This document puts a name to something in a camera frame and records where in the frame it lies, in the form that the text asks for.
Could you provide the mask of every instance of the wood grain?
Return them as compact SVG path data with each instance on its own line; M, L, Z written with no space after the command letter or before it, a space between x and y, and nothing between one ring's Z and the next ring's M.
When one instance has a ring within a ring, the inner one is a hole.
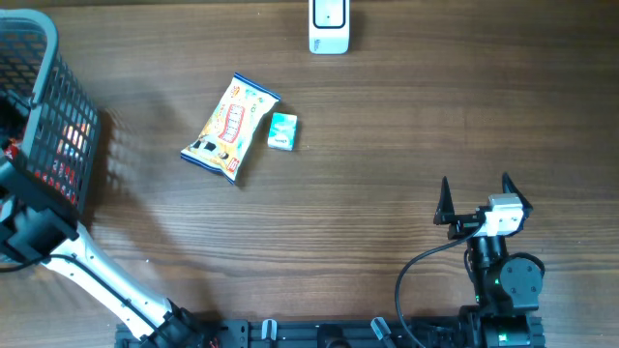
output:
M308 51L307 6L45 10L105 121L85 219L141 281L226 318L395 317L403 264L509 171L535 206L509 240L546 262L548 347L619 345L619 20L612 1L355 3L342 56ZM179 159L234 72L299 115L257 131L239 185ZM461 248L403 284L407 314L473 304ZM0 347L108 347L118 320L45 270L0 277Z

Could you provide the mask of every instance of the white device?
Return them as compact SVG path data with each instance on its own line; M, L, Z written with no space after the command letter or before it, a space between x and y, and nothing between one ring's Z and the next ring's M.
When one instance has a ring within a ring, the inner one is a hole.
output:
M350 0L309 0L309 51L342 54L350 42Z

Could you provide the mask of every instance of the black cable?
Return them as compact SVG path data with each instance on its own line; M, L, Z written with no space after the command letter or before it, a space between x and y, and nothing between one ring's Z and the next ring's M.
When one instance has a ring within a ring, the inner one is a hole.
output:
M38 264L39 262L45 260L45 257L40 257L38 259L34 259L32 261L28 261L28 262L24 262L18 266L14 266L14 267L2 267L0 268L0 273L12 273L12 272L17 272L17 271L21 271L25 268L28 268L30 266L33 266L35 264Z
M438 251L443 251L446 250L450 247L455 247L455 246L459 246L462 243L468 241L469 239L471 239L471 237L473 237L477 232L479 231L479 228L477 230L475 230L475 232L471 233L470 235L457 240L457 241L453 241L451 243L447 243L444 246L439 246L439 247L435 247L434 249L425 251L419 255L417 255L415 258L413 258L412 260L408 261L408 263L404 266L404 268L402 268L402 270L399 272L398 275L398 280L396 281L396 312L398 313L398 318L400 323L402 324L402 326L404 327L404 330L406 331L406 333L410 336L410 338L413 340L414 343L416 343L418 346L420 346L421 348L426 348L425 345L423 345L419 339L417 339L417 337L415 337L415 335L413 334L413 332L408 329L408 326L406 325L406 321L404 320L404 315L402 314L402 309L400 308L399 305L399 288L402 284L402 279L404 278L404 275L406 275L406 272L408 271L408 269L413 266L417 261L432 255L433 253L436 253Z
M473 271L471 271L471 266L468 263L468 248L464 251L464 268L466 269L466 273L468 274L468 278L471 279L472 282L475 282L473 278Z

